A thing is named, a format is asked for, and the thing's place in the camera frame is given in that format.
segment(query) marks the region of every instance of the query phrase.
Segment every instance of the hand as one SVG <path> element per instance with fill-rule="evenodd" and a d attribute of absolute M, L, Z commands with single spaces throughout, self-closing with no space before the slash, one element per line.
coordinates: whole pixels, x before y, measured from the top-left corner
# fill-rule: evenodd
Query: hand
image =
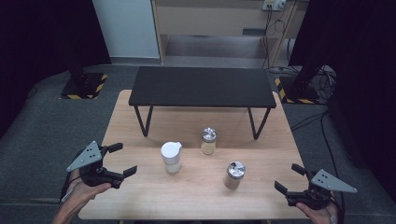
<path fill-rule="evenodd" d="M 79 170 L 74 170 L 69 180 L 73 180 L 77 177 L 79 177 Z M 96 187 L 89 187 L 82 182 L 81 178 L 73 180 L 67 190 L 67 192 L 70 190 L 73 190 L 73 192 L 59 208 L 53 220 L 53 224 L 70 223 L 73 217 L 77 215 L 91 199 L 94 199 L 96 194 L 103 193 L 110 188 L 111 185 L 109 183 L 101 184 Z"/>
<path fill-rule="evenodd" d="M 306 214 L 314 224 L 338 223 L 338 210 L 333 203 L 330 203 L 326 208 L 320 210 L 313 210 L 303 203 L 297 203 L 296 207 Z"/>

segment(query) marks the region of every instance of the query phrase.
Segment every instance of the black table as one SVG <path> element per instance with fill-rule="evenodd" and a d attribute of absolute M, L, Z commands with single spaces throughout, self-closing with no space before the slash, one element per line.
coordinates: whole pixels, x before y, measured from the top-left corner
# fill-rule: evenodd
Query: black table
<path fill-rule="evenodd" d="M 271 86 L 262 69 L 140 67 L 129 105 L 134 107 L 144 136 L 154 106 L 247 107 L 254 139 L 276 107 Z M 149 106 L 146 127 L 139 106 Z M 266 108 L 256 132 L 250 108 Z"/>

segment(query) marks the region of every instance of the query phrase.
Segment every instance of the yellow and black hazard tape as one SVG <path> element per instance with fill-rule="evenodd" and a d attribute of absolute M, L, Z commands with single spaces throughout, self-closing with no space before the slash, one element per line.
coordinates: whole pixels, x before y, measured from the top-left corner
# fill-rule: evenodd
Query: yellow and black hazard tape
<path fill-rule="evenodd" d="M 288 99 L 285 91 L 283 90 L 282 83 L 280 83 L 279 78 L 275 79 L 275 84 L 277 86 L 277 90 L 279 91 L 280 101 L 285 104 L 310 104 L 316 105 L 319 104 L 319 100 L 310 100 L 310 99 Z"/>
<path fill-rule="evenodd" d="M 105 84 L 105 81 L 107 79 L 107 75 L 103 74 L 102 79 L 98 83 L 98 86 L 96 88 L 96 92 L 91 95 L 83 95 L 83 94 L 67 94 L 67 95 L 62 95 L 62 99 L 72 99 L 72 100 L 80 100 L 80 99 L 95 99 L 100 91 L 103 88 L 103 85 Z"/>

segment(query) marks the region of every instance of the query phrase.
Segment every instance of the table leg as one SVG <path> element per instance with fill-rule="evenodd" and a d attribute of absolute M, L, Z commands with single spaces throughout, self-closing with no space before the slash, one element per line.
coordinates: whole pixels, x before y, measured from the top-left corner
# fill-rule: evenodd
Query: table leg
<path fill-rule="evenodd" d="M 254 127 L 254 121 L 250 107 L 247 108 L 247 111 L 248 111 L 248 116 L 250 118 L 251 130 L 253 131 L 253 138 L 257 140 L 259 139 L 260 133 L 262 133 L 262 128 L 264 127 L 265 121 L 267 121 L 271 108 L 267 108 L 267 111 L 265 111 L 264 118 L 262 119 L 262 124 L 260 125 L 259 130 L 257 132 L 256 132 L 256 128 Z"/>
<path fill-rule="evenodd" d="M 139 120 L 140 128 L 142 129 L 142 133 L 145 137 L 149 135 L 149 123 L 151 122 L 152 108 L 153 106 L 149 108 L 148 119 L 146 120 L 146 128 L 145 128 L 145 126 L 143 125 L 142 117 L 140 117 L 139 108 L 137 105 L 134 105 L 134 112 L 136 112 L 137 119 Z"/>

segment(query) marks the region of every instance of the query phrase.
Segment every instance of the salt shaker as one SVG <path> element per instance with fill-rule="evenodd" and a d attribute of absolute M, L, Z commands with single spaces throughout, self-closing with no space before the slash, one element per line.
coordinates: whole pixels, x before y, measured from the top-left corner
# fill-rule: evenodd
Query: salt shaker
<path fill-rule="evenodd" d="M 201 150 L 204 152 L 206 155 L 210 155 L 213 152 L 215 152 L 216 148 L 216 130 L 212 128 L 205 128 L 202 131 L 202 144 L 201 144 Z"/>
<path fill-rule="evenodd" d="M 227 167 L 227 175 L 224 178 L 224 185 L 228 189 L 237 189 L 244 177 L 246 167 L 241 161 L 233 161 Z"/>

